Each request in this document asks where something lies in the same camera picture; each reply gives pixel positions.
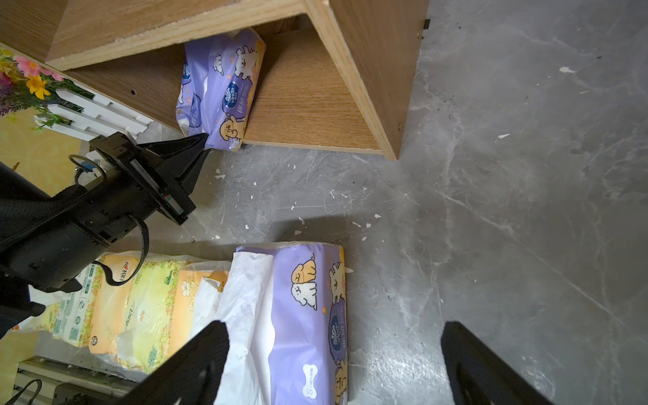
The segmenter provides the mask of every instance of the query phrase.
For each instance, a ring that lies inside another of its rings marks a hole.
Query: small white fence decoration
[[[59,104],[50,104],[47,109],[59,117],[70,120],[70,124],[53,124],[49,128],[83,141],[90,141],[98,135],[109,136],[115,132],[128,132],[133,138],[137,138],[137,135],[144,132],[153,122],[136,111],[96,94],[84,86],[79,87],[95,96],[90,99],[67,89],[57,89],[56,94],[60,98],[80,106],[83,108],[83,112],[79,113]],[[37,117],[34,117],[34,120],[39,125],[43,124]]]

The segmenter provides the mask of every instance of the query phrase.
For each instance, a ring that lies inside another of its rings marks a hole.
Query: black cable
[[[79,177],[81,177],[81,173],[83,173],[83,172],[84,171],[81,170],[80,168],[78,168],[78,167],[76,168],[76,170],[75,170],[75,184],[76,185],[80,185],[79,184]]]
[[[102,169],[101,166],[99,166],[98,164],[96,164],[92,160],[88,159],[87,157],[81,156],[81,155],[69,155],[67,158],[70,159],[70,162],[74,163],[78,168],[80,168],[83,171],[86,171],[86,168],[84,168],[81,165],[81,163],[77,162],[75,159],[81,159],[82,161],[86,162],[88,165],[96,167],[97,169],[99,169],[99,172],[101,173],[101,177],[103,178],[103,180],[104,181],[108,180],[108,177],[107,177],[106,172],[104,171],[104,169]]]
[[[29,387],[33,382],[36,382],[36,384],[38,385],[38,387],[36,387],[36,392],[33,394],[33,396],[31,397],[31,399],[30,399],[29,402],[27,403],[27,405],[32,405],[32,402],[34,402],[34,399],[36,398],[36,395],[38,395],[38,393],[40,392],[40,389],[43,387],[43,382],[42,382],[41,380],[38,380],[38,379],[31,380],[30,382],[28,382],[27,385],[25,385],[25,387],[24,387],[23,389],[21,389],[19,393],[17,393],[17,394],[14,395],[14,396],[9,400],[9,401],[7,401],[7,402],[5,403],[5,405],[12,405],[12,404],[15,404],[15,403],[18,401],[18,398],[20,398],[20,396],[23,394],[23,392],[25,392],[25,390],[27,389],[27,387]]]
[[[139,263],[137,263],[137,267],[135,268],[135,271],[130,275],[129,278],[123,281],[115,281],[113,278],[113,271],[110,267],[106,266],[105,264],[98,262],[98,261],[93,261],[92,264],[98,264],[101,266],[101,268],[104,270],[104,273],[106,273],[106,283],[109,286],[117,287],[117,286],[122,286],[130,281],[133,277],[135,277],[135,274],[139,271],[140,267],[142,267],[142,264],[144,264],[144,260],[146,259],[146,256],[148,255],[148,227],[139,218],[136,218],[132,215],[127,214],[126,215],[128,218],[132,219],[137,223],[137,226],[139,227],[140,232],[142,233],[142,254],[139,258]]]

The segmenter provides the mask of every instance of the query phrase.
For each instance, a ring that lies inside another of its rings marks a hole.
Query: wooden board
[[[65,73],[147,117],[178,129],[175,108],[184,64],[185,46],[177,44]]]
[[[3,1],[0,43],[29,58],[44,61],[67,0]]]
[[[294,31],[299,28],[297,16],[278,19],[269,23],[263,23],[252,27],[260,36],[280,34],[282,32]]]
[[[244,142],[380,150],[314,30],[265,41],[268,50]]]
[[[388,159],[398,158],[428,0],[304,0]]]
[[[314,30],[264,41],[268,47],[245,143],[381,153]],[[184,59],[184,46],[172,45],[65,73],[177,129]]]
[[[301,0],[68,0],[45,62],[64,71],[303,12]]]

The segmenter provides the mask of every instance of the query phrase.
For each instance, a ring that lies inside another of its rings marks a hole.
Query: cartoon dog illustration
[[[340,298],[346,300],[346,286],[344,282],[344,265],[342,263],[333,264],[329,270],[330,292],[333,295],[333,303],[340,302]]]
[[[292,288],[290,292],[293,298],[302,306],[308,305],[314,310],[318,309],[317,285],[315,284],[315,255],[304,264],[299,264],[292,272]]]
[[[293,284],[290,292],[302,307],[308,305],[313,307],[314,310],[318,309],[318,290],[315,283]]]
[[[335,403],[337,405],[340,405],[342,393],[347,390],[348,376],[347,359],[345,358],[338,364],[338,369],[335,371]]]
[[[259,54],[254,49],[243,45],[243,48],[237,49],[237,55],[237,65],[234,74],[240,77],[241,80],[254,77],[254,68],[257,65],[257,56]]]
[[[223,140],[228,141],[229,138],[239,138],[239,135],[243,137],[245,122],[238,122],[237,118],[230,113],[226,113],[226,115],[227,119],[220,125],[220,136]]]
[[[214,59],[214,70],[219,72],[221,76],[223,75],[223,61],[220,55],[217,55]]]
[[[292,282],[295,284],[307,283],[315,279],[315,255],[304,264],[300,264],[292,272]]]

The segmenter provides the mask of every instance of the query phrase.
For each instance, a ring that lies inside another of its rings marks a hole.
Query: wood grain panel
[[[245,143],[381,153],[314,30],[263,39],[268,48]],[[66,73],[177,129],[175,107],[184,59],[179,44]]]
[[[244,142],[380,150],[314,30],[264,40],[268,50]]]
[[[0,43],[44,61],[67,0],[3,1],[0,3]]]
[[[299,28],[297,16],[278,19],[269,23],[263,23],[252,27],[260,36],[280,34],[282,32],[294,31]]]
[[[304,0],[388,159],[400,152],[428,0]]]
[[[65,73],[129,108],[178,129],[175,111],[184,64],[185,46],[177,44]]]
[[[303,13],[301,0],[69,0],[46,62],[105,62]]]

